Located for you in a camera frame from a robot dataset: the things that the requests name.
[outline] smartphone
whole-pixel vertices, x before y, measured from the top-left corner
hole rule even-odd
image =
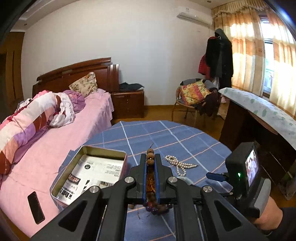
[[[29,202],[29,206],[30,206],[33,218],[35,220],[35,223],[40,224],[42,221],[45,220],[45,217],[44,217],[44,214],[43,214],[42,209],[40,207],[40,203],[37,198],[36,192],[32,192],[28,196],[28,202]]]

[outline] wooden headboard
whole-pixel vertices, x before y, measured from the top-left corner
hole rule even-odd
[[[119,91],[119,64],[112,64],[111,58],[99,58],[72,64],[40,75],[37,78],[38,83],[33,85],[32,96],[34,97],[43,90],[53,92],[68,90],[70,84],[89,72],[96,74],[98,88],[108,92]]]

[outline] wooden drawer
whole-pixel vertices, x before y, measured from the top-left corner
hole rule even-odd
[[[113,92],[111,93],[114,105],[113,118],[143,118],[144,91]]]

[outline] purple bead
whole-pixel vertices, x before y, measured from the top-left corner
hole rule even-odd
[[[151,209],[152,209],[152,208],[151,208],[150,206],[147,206],[147,207],[146,207],[146,211],[148,211],[148,212],[151,212]]]
[[[158,213],[157,208],[152,208],[151,213],[152,213],[153,215],[157,214],[157,213]]]

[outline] table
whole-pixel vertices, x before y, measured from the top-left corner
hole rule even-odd
[[[225,158],[231,151],[199,129],[170,121],[121,121],[110,129],[94,136],[85,145],[125,151],[130,167],[138,165],[142,153],[152,145],[155,153],[159,153],[162,163],[170,166],[166,155],[173,155],[179,161],[198,164],[198,167],[187,169],[186,177],[195,185],[211,185],[218,192],[229,192],[232,187],[226,183],[218,183],[206,178],[207,172],[226,172]],[[75,151],[71,151],[61,170],[69,163]],[[172,167],[174,176],[178,176]],[[128,210],[125,229],[125,240],[175,240],[175,221],[173,210],[163,215],[152,215],[143,206]]]
[[[252,93],[232,88],[219,92],[231,99],[219,141],[231,151],[241,142],[257,142],[261,175],[285,186],[296,173],[296,121]]]

